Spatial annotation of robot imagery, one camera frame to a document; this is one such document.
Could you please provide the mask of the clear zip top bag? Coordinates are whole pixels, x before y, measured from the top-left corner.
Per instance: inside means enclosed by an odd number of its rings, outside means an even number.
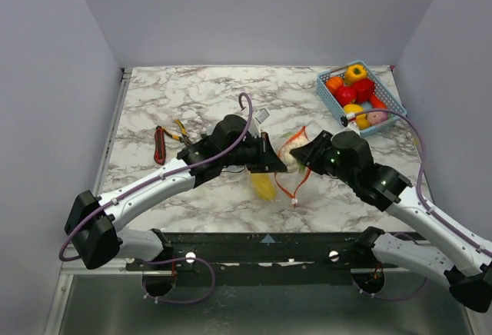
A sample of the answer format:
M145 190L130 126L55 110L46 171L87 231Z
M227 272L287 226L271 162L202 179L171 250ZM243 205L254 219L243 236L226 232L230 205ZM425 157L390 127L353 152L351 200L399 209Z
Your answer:
M307 127L305 125L296 132L288 132L281 136L280 147L288 141L290 138L294 138L300 135L304 135L308 140ZM273 173L269 174L271 181L277 192L280 191L288 200L291 202L292 207L297 207L299 205L298 194L301 187L307 182L308 178L311 176L311 170L300 164L300 168L297 172L289 174L287 172Z

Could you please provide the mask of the yellow toy corn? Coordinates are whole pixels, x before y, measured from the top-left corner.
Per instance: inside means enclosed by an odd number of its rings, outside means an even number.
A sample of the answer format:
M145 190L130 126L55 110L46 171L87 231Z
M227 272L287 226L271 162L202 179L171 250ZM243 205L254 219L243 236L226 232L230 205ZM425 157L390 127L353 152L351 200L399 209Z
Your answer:
M265 201L276 198L276 189L269 174L250 174L252 187L256 195Z

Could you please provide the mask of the blue plastic basket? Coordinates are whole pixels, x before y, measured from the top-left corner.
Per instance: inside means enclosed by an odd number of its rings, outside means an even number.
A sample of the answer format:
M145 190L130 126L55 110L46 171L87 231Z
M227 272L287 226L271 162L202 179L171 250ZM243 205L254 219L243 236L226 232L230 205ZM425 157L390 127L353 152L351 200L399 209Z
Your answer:
M339 124L347 125L348 114L358 114L354 120L363 136L389 128L407 115L397 97L361 60L321 72L316 92Z

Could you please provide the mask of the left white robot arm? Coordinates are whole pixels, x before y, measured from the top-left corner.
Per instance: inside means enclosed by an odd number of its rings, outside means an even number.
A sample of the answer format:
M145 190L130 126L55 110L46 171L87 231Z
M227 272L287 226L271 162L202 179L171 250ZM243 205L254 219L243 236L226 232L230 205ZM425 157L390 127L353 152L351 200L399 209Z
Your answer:
M64 227L76 257L89 270L117 257L144 260L155 270L165 268L171 252L163 233L134 231L127 227L130 222L162 201L215 179L225 168L244 167L252 174L287 170L268 134L247 126L242 117L227 115L200 141L142 179L99 197L91 191L80 193Z

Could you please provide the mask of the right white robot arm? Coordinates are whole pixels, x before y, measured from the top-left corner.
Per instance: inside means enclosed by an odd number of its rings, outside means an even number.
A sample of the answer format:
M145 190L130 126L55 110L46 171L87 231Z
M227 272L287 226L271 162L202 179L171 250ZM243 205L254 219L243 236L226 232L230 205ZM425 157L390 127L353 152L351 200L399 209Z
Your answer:
M375 162L359 134L322 131L290 154L316 174L344 182L361 201L403 221L431 244L422 247L370 228L367 240L353 250L359 265L371 267L379 261L406 268L443 285L470 310L489 310L491 242L445 214L399 171Z

